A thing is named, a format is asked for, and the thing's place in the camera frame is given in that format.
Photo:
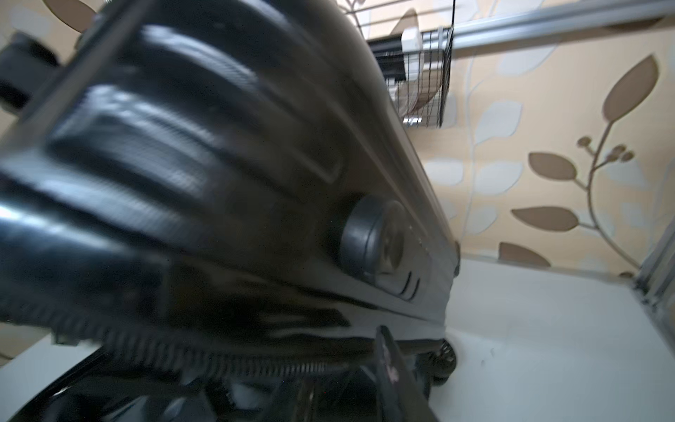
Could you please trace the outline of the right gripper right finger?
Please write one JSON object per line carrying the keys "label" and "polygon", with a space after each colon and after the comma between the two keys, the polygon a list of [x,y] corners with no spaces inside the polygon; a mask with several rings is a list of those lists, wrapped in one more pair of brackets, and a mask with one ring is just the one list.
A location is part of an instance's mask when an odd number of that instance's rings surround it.
{"label": "right gripper right finger", "polygon": [[376,329],[374,363],[380,421],[437,421],[386,326]]}

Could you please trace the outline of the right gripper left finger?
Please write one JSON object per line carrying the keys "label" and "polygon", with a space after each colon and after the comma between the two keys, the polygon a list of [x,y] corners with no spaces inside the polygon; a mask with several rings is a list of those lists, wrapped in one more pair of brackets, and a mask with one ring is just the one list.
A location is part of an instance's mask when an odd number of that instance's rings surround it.
{"label": "right gripper left finger", "polygon": [[158,378],[95,347],[30,347],[10,363],[11,421],[157,421]]}

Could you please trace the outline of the black hard-shell suitcase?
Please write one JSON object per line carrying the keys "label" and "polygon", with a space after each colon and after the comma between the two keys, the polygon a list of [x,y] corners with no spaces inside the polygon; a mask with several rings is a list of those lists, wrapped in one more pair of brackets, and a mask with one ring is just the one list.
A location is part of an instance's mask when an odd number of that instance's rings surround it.
{"label": "black hard-shell suitcase", "polygon": [[457,244],[334,3],[113,1],[68,63],[15,33],[1,103],[1,319],[157,421],[380,421],[381,325],[428,404],[453,372]]}

